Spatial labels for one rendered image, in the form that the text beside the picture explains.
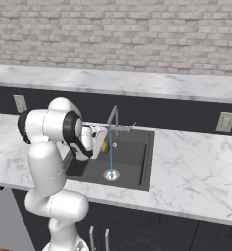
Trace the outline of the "blue water stream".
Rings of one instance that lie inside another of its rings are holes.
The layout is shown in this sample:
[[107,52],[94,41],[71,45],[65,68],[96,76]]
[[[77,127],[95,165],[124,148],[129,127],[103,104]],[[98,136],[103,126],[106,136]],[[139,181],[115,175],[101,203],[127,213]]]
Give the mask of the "blue water stream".
[[109,142],[110,142],[110,181],[113,181],[113,159],[112,159],[112,130],[109,124]]

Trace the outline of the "grey metal tap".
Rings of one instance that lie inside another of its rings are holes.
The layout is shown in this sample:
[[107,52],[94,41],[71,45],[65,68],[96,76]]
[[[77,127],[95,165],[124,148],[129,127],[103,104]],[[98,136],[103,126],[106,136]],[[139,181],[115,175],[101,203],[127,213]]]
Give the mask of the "grey metal tap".
[[121,132],[130,133],[133,130],[135,124],[120,125],[118,105],[114,105],[107,119],[106,126],[89,125],[89,124],[83,124],[83,126],[90,128],[92,133],[113,132],[115,135],[119,135]]

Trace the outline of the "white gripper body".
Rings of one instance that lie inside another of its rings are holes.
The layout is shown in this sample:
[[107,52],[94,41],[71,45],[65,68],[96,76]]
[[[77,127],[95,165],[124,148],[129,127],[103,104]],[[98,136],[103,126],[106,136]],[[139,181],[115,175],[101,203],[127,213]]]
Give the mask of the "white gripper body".
[[92,159],[96,159],[102,148],[103,141],[105,140],[108,130],[102,126],[92,126]]

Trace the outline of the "black sink basin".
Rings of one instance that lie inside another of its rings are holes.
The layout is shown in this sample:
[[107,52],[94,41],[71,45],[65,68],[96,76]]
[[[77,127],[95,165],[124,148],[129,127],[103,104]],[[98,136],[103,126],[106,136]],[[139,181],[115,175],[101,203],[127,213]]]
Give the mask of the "black sink basin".
[[148,191],[154,133],[133,129],[130,133],[112,133],[113,181],[110,181],[110,152],[95,160],[77,161],[68,152],[64,159],[67,179],[139,191]]

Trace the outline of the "grey dishwasher front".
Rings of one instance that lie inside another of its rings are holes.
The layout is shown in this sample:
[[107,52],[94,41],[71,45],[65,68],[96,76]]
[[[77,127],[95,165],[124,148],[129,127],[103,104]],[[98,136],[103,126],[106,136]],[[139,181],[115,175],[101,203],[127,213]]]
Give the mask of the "grey dishwasher front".
[[10,188],[0,187],[0,249],[35,251]]

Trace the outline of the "grey wall socket plate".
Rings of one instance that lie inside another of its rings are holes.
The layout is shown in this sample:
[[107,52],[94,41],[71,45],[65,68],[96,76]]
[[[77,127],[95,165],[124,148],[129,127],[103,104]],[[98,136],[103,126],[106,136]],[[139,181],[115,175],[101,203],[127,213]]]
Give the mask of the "grey wall socket plate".
[[15,95],[14,100],[19,113],[27,110],[26,101],[23,95]]
[[216,130],[218,132],[230,132],[232,129],[232,112],[221,112]]

